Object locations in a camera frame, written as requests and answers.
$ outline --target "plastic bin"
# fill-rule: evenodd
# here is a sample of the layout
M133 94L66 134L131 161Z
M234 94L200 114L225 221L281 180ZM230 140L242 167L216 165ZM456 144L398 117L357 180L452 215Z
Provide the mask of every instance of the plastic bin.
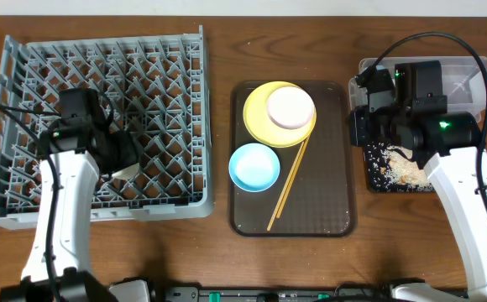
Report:
M487 58L483 56L480 59L487 71ZM473 57L384 58L379 66L387 68L394 75L395 64L427 60L439 60L442 64L443 93L448 97L448 112L470 112L479 122L480 112L486 108L486 98L482 74ZM359 72L371 66L375 61L376 58L361 60ZM367 90L359 88L354 78L348 83L348 90L351 109L367 104Z
M0 67L0 102L59 110L58 91L105 91L112 128L129 128L144 147L128 181L102 179L91 221L208 216L213 210L207 50L199 34L19 44L9 36ZM106 114L110 106L103 101ZM57 117L15 113L39 134ZM36 227L37 149L0 113L0 226Z

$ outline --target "light blue bowl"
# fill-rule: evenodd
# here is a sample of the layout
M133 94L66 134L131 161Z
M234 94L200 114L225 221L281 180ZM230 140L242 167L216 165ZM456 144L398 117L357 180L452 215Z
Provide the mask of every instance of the light blue bowl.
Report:
M279 158L261 143L248 143L238 148L228 162L228 173L233 183L248 192L270 188L279 172Z

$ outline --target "clear plastic container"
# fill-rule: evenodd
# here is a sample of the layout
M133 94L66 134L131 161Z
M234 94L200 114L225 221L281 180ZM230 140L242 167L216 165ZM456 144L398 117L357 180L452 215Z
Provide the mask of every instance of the clear plastic container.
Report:
M487 58L480 57L486 67ZM477 122L480 121L480 112L486 108L485 88L480 68L471 56L457 57L405 57L384 58L379 66L387 68L395 74L395 64L439 60L442 64L443 93L447 95L448 112L469 112ZM359 72L362 72L376 61L376 58L363 59L359 62ZM366 105L367 90L359 88L352 78L348 83L350 93L350 108Z

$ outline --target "gray plastic dish rack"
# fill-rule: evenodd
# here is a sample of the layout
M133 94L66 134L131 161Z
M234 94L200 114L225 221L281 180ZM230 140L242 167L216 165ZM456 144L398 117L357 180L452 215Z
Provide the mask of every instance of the gray plastic dish rack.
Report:
M213 210L212 141L206 41L199 34L19 44L9 36L0 67L0 102L59 111L58 92L104 91L113 129L130 129L144 147L128 181L104 179L91 221L154 221L208 216ZM107 114L111 107L102 100ZM16 112L32 131L55 116ZM41 194L38 154L24 131L0 113L0 227L36 227Z

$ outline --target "chopstick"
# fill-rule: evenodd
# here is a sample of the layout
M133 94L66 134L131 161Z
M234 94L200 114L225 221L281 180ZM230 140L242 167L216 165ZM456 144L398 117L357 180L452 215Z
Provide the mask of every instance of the chopstick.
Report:
M307 147L307 143L309 142L309 138L306 138L303 143L300 145L300 149L297 151L296 158L294 159L294 164L292 164L291 171L288 173L288 177L286 178L285 186L283 186L283 190L280 193L279 200L277 201L277 205L275 206L274 213L271 215L270 223L268 224L268 232L271 230L271 227L274 224L275 217L280 218L280 213L283 211L285 207L286 199L288 198L288 194L291 191L292 183L294 183L294 179L296 178L296 173L298 168L300 167L301 160L303 159L303 154L305 153L305 149Z

